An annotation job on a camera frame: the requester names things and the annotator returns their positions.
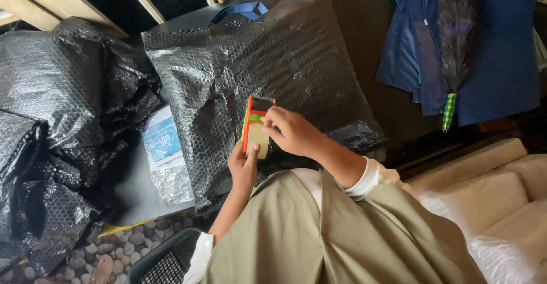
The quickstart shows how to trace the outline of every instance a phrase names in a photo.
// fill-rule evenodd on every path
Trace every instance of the white sleeve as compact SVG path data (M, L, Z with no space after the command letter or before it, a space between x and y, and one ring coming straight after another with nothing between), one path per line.
M196 242L196 250L190 260L190 268L184 275L183 284L197 284L205 276L213 251L213 235L202 232Z
M399 173L394 169L386 169L381 163L374 159L366 158L366 169L361 176L361 179L351 188L344 192L354 201L360 201L373 189L377 184L394 184L401 189L416 197L410 185L403 183L399 178Z

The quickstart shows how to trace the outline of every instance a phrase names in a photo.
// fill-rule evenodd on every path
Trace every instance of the hand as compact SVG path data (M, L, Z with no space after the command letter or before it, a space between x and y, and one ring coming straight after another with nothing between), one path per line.
M300 114L278 106L261 118L263 131L285 152L315 159L327 137Z
M256 183L256 159L260 151L260 144L255 144L245 159L243 142L237 140L234 150L228 159L228 168L232 173L232 190L252 190Z

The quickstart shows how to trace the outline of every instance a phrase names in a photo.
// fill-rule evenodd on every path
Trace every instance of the blue packaging card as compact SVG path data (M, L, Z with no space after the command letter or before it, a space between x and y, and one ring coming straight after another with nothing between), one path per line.
M178 140L173 117L148 127L142 133L142 137L144 146L154 162L181 150L181 142Z

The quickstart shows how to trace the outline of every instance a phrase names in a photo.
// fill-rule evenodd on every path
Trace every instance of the bag handle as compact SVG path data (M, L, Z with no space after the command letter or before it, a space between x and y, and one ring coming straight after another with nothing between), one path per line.
M232 15L232 14L241 14L251 20L255 20L260 16L254 12L255 8L258 8L258 11L260 12L261 15L264 15L268 11L268 9L262 4L262 2L249 2L249 3L232 5L230 7L225 7L220 12L218 12L218 14L215 17L213 17L210 24L219 23L227 15Z

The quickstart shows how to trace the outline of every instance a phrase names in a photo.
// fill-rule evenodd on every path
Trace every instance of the floor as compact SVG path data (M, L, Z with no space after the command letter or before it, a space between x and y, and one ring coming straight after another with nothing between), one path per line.
M72 252L67 265L61 267L49 280L56 284L93 284L91 274L99 257L109 254L114 270L108 283L127 283L127 273L138 260L152 249L184 228L205 229L208 218L197 218L193 210L184 210L120 232L99 237L88 247ZM33 284L36 273L29 263L20 264L0 277L0 284Z

